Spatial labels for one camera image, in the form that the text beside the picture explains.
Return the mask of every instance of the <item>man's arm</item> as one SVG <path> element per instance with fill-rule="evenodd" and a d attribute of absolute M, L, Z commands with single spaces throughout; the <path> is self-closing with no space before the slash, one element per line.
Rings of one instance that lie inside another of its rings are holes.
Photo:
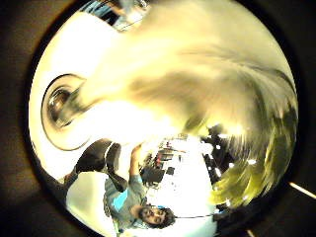
<path fill-rule="evenodd" d="M 141 145 L 138 145 L 131 152 L 129 176 L 139 175 L 140 148 Z"/>

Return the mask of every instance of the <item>dark hair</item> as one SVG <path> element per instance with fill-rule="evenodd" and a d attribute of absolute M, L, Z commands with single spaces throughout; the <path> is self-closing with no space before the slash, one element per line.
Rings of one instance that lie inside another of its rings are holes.
<path fill-rule="evenodd" d="M 146 223 L 149 227 L 162 229 L 175 223 L 176 216 L 170 208 L 159 208 L 159 209 L 165 211 L 166 213 L 164 221 L 161 224 Z"/>

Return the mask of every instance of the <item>fisheye lens view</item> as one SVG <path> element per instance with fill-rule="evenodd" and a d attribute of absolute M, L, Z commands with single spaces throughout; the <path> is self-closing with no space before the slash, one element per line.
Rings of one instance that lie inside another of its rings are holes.
<path fill-rule="evenodd" d="M 46 186 L 103 236 L 232 233 L 269 202 L 298 124 L 283 51 L 231 0 L 86 1 L 28 105 Z"/>

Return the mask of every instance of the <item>beard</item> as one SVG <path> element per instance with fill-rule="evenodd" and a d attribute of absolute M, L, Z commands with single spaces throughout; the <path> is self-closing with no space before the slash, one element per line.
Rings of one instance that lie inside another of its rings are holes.
<path fill-rule="evenodd" d="M 150 213 L 150 207 L 148 206 L 144 206 L 142 207 L 139 211 L 138 211 L 138 217 L 139 219 L 141 219 L 142 221 L 145 221 L 146 216 L 149 215 Z"/>

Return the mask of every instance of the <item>teal shirt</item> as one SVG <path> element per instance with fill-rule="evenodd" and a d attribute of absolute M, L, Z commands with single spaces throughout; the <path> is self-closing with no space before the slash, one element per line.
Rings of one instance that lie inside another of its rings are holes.
<path fill-rule="evenodd" d="M 118 221 L 119 229 L 131 227 L 135 218 L 130 214 L 129 210 L 136 204 L 141 204 L 145 198 L 145 189 L 139 175 L 129 178 L 127 189 L 120 193 L 115 188 L 111 179 L 106 180 L 105 201 L 108 204 L 111 215 Z"/>

